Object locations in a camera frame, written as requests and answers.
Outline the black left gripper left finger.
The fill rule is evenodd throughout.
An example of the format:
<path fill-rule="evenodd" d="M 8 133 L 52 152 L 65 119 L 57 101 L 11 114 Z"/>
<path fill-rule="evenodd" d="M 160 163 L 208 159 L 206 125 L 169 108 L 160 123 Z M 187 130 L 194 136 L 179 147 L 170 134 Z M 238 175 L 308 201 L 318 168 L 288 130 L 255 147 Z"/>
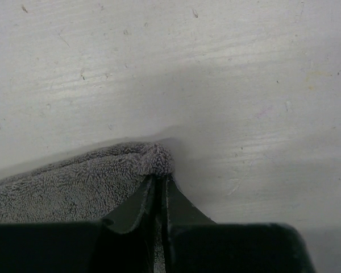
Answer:
<path fill-rule="evenodd" d="M 153 272 L 155 180 L 95 221 L 0 225 L 0 272 Z"/>

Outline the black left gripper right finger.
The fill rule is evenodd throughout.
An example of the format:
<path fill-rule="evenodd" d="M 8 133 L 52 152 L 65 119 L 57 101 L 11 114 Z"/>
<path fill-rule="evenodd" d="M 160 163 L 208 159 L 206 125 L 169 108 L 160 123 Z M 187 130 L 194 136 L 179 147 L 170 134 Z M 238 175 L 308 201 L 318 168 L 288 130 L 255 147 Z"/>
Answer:
<path fill-rule="evenodd" d="M 305 241 L 278 223 L 218 224 L 162 182 L 162 240 L 167 272 L 315 272 Z"/>

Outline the grey terry towel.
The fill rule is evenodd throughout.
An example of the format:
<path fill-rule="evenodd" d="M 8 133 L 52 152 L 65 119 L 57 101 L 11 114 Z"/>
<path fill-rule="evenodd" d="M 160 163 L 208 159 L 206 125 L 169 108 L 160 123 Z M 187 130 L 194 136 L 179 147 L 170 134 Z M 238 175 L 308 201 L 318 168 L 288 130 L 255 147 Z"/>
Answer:
<path fill-rule="evenodd" d="M 0 224 L 96 220 L 136 192 L 148 175 L 174 171 L 170 150 L 125 142 L 0 179 Z"/>

